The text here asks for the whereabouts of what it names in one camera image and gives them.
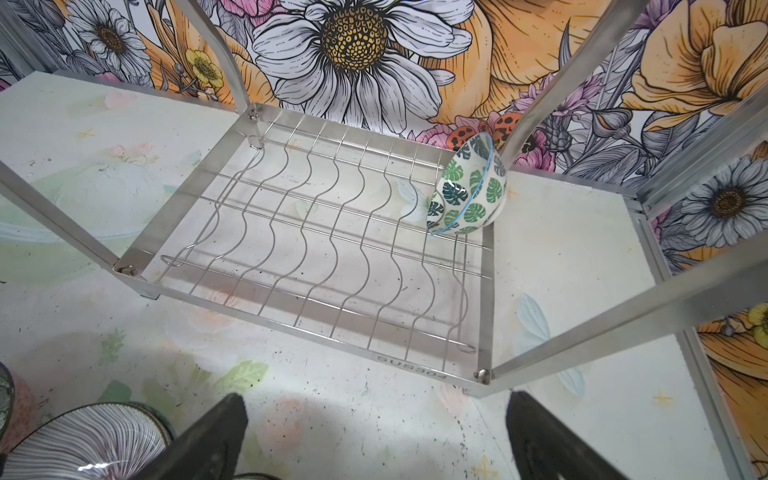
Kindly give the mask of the green leaf pattern bowl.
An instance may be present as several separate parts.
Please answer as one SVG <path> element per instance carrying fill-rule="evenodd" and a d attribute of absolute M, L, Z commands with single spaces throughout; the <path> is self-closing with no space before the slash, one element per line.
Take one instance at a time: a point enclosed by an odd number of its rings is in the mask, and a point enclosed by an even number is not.
<path fill-rule="evenodd" d="M 490 224 L 507 202 L 506 169 L 492 137 L 479 133 L 455 153 L 429 199 L 431 235 L 468 235 Z"/>

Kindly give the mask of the steel two-tier dish rack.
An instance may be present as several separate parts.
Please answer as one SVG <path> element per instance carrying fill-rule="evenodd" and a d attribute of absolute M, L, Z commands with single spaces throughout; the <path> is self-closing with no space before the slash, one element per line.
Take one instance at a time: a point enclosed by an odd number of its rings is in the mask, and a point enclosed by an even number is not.
<path fill-rule="evenodd" d="M 487 395 L 681 331 L 639 191 L 767 89 L 763 1 L 5 1 L 1 87 L 36 72 L 237 114 L 169 187 L 113 148 L 34 183 L 3 245 Z M 487 133 L 507 202 L 427 231 Z"/>

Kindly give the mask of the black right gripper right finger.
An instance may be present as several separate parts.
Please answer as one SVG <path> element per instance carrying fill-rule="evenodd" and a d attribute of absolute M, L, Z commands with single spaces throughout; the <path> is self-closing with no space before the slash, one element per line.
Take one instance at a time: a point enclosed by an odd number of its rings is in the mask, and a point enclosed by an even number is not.
<path fill-rule="evenodd" d="M 505 424 L 522 479 L 625 477 L 527 392 L 510 394 Z"/>

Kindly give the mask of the purple striped bowl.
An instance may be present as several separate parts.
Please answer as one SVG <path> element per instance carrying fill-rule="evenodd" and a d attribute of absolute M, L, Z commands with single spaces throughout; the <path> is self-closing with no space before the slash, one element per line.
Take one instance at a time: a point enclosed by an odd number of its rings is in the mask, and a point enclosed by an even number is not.
<path fill-rule="evenodd" d="M 106 402 L 66 412 L 5 456 L 3 479 L 131 479 L 172 443 L 158 416 L 134 403 Z"/>

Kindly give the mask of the aluminium right corner post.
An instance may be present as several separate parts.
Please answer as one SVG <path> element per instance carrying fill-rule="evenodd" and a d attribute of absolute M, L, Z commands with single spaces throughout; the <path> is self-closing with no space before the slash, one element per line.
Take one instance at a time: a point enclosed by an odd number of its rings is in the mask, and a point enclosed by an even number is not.
<path fill-rule="evenodd" d="M 767 89 L 639 191 L 668 279 L 712 282 L 678 335 L 732 478 L 767 476 Z"/>

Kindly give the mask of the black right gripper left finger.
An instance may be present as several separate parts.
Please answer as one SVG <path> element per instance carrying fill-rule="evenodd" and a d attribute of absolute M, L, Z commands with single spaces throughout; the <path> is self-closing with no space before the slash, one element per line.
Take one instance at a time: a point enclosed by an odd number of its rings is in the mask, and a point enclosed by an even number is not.
<path fill-rule="evenodd" d="M 230 393 L 132 479 L 233 479 L 247 424 L 243 397 Z"/>

